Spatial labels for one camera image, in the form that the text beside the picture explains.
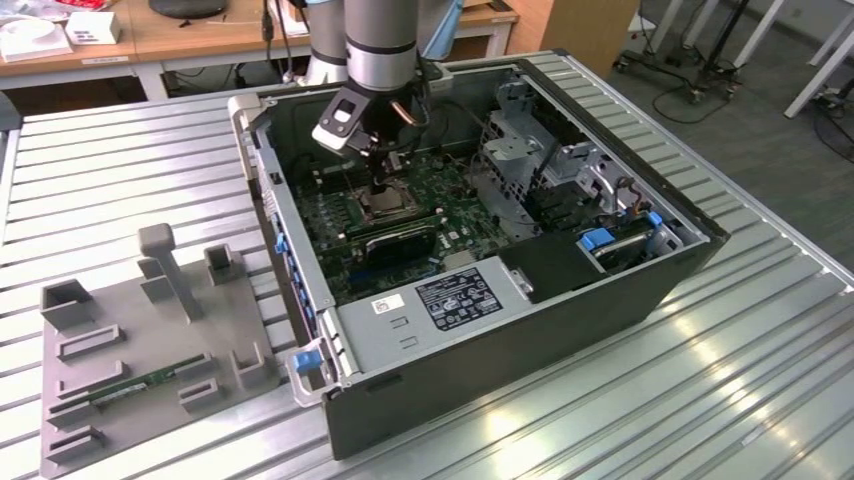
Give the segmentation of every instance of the motherboard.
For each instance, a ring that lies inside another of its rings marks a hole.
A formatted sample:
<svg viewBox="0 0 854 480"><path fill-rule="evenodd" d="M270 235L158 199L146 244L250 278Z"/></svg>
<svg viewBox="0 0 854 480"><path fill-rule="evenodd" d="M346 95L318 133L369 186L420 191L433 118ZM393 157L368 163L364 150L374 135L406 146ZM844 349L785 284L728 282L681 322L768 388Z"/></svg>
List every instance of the motherboard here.
<svg viewBox="0 0 854 480"><path fill-rule="evenodd" d="M298 210L340 303L486 258L512 243L468 178L473 159L405 160L382 185L358 168L300 186Z"/></svg>

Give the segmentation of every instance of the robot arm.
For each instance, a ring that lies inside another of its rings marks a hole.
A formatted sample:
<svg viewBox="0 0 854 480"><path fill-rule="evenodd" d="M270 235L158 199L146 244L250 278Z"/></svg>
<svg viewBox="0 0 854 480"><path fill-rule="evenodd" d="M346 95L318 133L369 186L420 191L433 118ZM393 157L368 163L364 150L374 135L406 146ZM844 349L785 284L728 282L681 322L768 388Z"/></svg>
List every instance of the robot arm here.
<svg viewBox="0 0 854 480"><path fill-rule="evenodd" d="M344 56L349 77L313 136L321 145L341 154L358 151L369 166L382 162L389 144L397 140L404 127L422 125L408 106L416 101L425 116L429 115L430 91L426 81L417 76L420 36L425 56L444 58L453 43L462 1L320 0L309 3L310 77L324 70L328 73L318 76L340 79L336 77L341 77ZM422 35L420 16L422 24L428 24L428 33ZM340 67L340 74L329 75L330 65Z"/></svg>

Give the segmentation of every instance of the slotted metal table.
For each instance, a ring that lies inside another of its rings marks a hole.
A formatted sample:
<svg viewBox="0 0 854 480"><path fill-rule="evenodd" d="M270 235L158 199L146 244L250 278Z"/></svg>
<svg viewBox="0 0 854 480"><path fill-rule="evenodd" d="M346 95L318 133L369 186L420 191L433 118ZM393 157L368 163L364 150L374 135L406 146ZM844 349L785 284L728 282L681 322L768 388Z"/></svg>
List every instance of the slotted metal table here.
<svg viewBox="0 0 854 480"><path fill-rule="evenodd" d="M530 60L733 233L707 269L636 328L345 461L284 384L67 478L854 477L852 274L572 58ZM142 225L173 224L182 263L215 242L245 253L274 349L296 345L227 98L30 117L10 134L3 478L38 476L39 286L138 276Z"/></svg>

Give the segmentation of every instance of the power supply label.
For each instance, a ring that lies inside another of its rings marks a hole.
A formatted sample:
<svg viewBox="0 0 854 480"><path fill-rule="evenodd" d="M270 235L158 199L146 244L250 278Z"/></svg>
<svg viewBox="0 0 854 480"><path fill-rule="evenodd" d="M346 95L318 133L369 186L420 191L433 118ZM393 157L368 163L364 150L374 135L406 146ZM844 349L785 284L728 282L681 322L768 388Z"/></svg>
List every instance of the power supply label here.
<svg viewBox="0 0 854 480"><path fill-rule="evenodd" d="M477 268L416 288L440 330L466 325L504 307Z"/></svg>

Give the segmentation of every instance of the wooden desk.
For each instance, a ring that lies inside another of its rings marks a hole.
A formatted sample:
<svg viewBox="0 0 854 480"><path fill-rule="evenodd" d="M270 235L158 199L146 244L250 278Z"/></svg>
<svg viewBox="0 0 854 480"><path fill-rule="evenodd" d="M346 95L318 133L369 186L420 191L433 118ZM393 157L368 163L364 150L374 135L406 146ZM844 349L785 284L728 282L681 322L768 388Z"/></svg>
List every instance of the wooden desk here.
<svg viewBox="0 0 854 480"><path fill-rule="evenodd" d="M111 11L122 25L117 45L73 45L69 55L13 63L0 60L0 90L134 75L138 58L129 2L117 3Z"/></svg>
<svg viewBox="0 0 854 480"><path fill-rule="evenodd" d="M266 44L261 34L262 5L258 0L231 0L223 16L197 20L179 28L181 21L158 15L147 0L130 3L137 33L135 65L150 100L169 98L162 74L187 68L258 62L266 59ZM490 37L486 56L505 54L510 28L517 21L514 12L496 12L481 5L466 9L457 38ZM312 55L310 37L289 36L296 57ZM273 58L288 58L280 28L272 48Z"/></svg>
<svg viewBox="0 0 854 480"><path fill-rule="evenodd" d="M183 28L179 28L181 20L149 8L149 0L119 0L113 8L122 25L118 45L75 46L75 53L70 55L11 64L0 62L0 90L137 76L149 99L165 100L169 95L163 73L266 59L261 0L230 0L225 21L219 15L194 20ZM517 19L514 12L496 12L485 5L469 8L457 38L489 37L486 56L504 55ZM294 56L312 54L308 35L292 36L289 41ZM272 57L288 57L278 28Z"/></svg>

